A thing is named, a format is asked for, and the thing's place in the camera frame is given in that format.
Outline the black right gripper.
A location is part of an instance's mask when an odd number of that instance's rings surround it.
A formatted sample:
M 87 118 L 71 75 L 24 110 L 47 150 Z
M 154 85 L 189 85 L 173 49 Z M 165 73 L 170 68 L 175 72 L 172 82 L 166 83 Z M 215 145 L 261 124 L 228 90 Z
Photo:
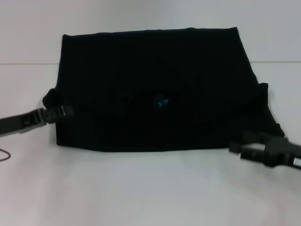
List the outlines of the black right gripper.
M 285 137 L 276 137 L 268 141 L 265 133 L 245 131 L 243 141 L 248 144 L 231 142 L 229 152 L 239 155 L 240 159 L 259 163 L 265 161 L 265 166 L 271 168 L 287 166 L 301 169 L 301 146 L 291 143 Z

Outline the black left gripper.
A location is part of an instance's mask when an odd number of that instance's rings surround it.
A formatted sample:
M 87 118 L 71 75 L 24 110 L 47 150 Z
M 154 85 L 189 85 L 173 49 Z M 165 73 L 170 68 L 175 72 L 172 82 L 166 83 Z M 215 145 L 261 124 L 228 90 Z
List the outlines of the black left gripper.
M 71 116 L 73 116 L 71 106 L 59 106 L 46 110 L 40 108 L 29 113 L 2 118 L 0 120 L 0 136 L 22 134 Z

